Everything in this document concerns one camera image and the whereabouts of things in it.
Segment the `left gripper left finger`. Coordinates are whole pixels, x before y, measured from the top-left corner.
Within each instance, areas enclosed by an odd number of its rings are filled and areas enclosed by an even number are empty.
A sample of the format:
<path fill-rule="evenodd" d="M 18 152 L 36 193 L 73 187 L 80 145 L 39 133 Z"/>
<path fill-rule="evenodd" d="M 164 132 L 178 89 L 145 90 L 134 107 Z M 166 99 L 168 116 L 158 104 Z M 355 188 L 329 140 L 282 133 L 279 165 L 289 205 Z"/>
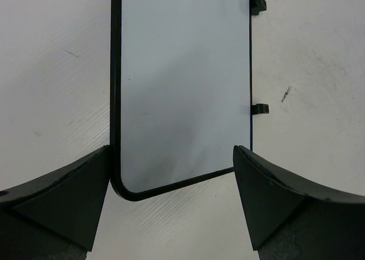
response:
<path fill-rule="evenodd" d="M 110 150 L 1 191 L 1 259 L 86 259 L 110 181 Z"/>

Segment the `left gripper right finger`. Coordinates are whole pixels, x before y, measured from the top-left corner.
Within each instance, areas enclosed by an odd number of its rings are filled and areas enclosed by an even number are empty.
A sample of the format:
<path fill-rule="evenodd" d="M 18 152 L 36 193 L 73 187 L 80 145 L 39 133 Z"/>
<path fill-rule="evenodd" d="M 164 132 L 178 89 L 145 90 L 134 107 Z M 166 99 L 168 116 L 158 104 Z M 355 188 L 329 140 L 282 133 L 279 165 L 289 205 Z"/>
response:
<path fill-rule="evenodd" d="M 233 166 L 260 259 L 363 259 L 364 197 L 317 184 L 243 146 Z"/>

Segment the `small black-framed whiteboard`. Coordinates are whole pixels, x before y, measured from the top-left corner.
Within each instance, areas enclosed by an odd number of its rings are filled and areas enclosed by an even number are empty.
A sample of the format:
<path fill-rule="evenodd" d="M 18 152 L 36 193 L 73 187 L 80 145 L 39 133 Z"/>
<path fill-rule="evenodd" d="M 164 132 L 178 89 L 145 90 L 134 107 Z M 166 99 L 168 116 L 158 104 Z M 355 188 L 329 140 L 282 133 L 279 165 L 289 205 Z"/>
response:
<path fill-rule="evenodd" d="M 111 184 L 141 201 L 252 146 L 250 0 L 111 0 Z"/>

